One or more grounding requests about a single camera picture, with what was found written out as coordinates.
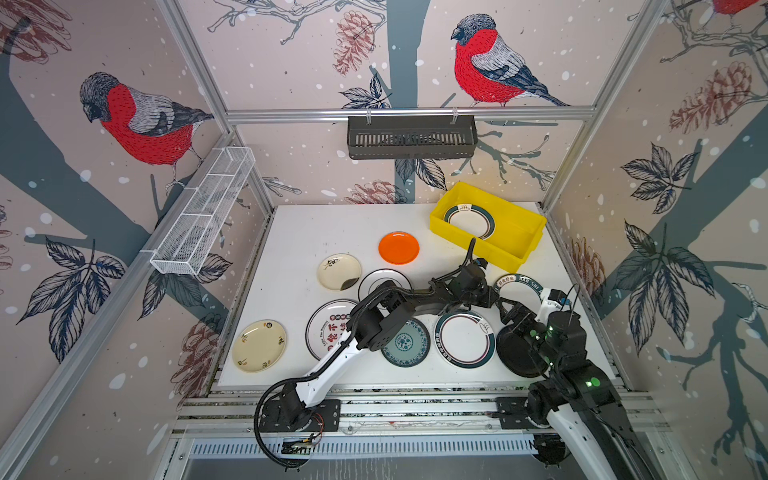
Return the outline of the green red rim plate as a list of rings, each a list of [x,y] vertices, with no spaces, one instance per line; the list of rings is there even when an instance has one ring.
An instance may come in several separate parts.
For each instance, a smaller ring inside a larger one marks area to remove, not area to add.
[[[493,216],[475,204],[458,204],[449,208],[443,220],[478,239],[488,239],[496,229]]]
[[[434,326],[434,340],[443,359],[463,369],[486,365],[496,350],[491,324],[471,311],[440,317]]]

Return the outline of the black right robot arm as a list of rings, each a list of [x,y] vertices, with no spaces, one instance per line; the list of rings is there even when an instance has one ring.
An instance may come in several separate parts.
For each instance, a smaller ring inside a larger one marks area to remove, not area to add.
[[[572,304],[547,299],[536,313],[506,298],[496,306],[506,366],[541,378],[528,387],[529,420],[554,429],[589,479],[660,479],[612,381],[587,358],[586,330]]]

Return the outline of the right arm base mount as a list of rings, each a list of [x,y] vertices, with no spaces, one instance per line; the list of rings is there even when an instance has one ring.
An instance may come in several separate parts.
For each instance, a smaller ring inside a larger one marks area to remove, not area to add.
[[[545,429],[550,425],[546,420],[547,409],[541,397],[530,392],[522,396],[497,397],[497,411],[494,417],[499,420],[503,430]]]

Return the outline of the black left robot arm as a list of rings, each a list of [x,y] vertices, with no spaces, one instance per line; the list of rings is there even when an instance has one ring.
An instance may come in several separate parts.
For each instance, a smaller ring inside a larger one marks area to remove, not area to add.
[[[301,377],[287,378],[269,386],[253,415],[253,434],[264,455],[284,470],[298,470],[306,462],[278,457],[264,442],[259,424],[262,410],[276,400],[278,419],[295,428],[308,423],[331,387],[354,360],[386,346],[407,321],[421,315],[457,313],[472,307],[488,308],[498,299],[486,280],[488,261],[475,259],[472,239],[463,262],[453,271],[429,280],[427,289],[415,290],[386,281],[351,311],[339,342],[317,365]]]

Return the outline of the green rim HAO SHI plate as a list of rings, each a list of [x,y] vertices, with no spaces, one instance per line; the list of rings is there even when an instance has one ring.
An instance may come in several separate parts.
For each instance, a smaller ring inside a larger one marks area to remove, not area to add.
[[[495,281],[493,285],[493,289],[498,294],[501,294],[502,289],[505,286],[510,284],[520,284],[528,287],[536,294],[536,296],[540,301],[543,301],[546,298],[545,288],[537,280],[535,280],[530,276],[521,275],[517,273],[509,273],[506,275],[502,275]]]

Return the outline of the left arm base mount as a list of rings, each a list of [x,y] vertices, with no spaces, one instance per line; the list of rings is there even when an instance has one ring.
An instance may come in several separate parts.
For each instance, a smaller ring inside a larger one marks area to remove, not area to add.
[[[256,415],[256,426],[266,433],[337,432],[340,414],[339,400],[324,400],[315,407],[294,409],[274,396]]]

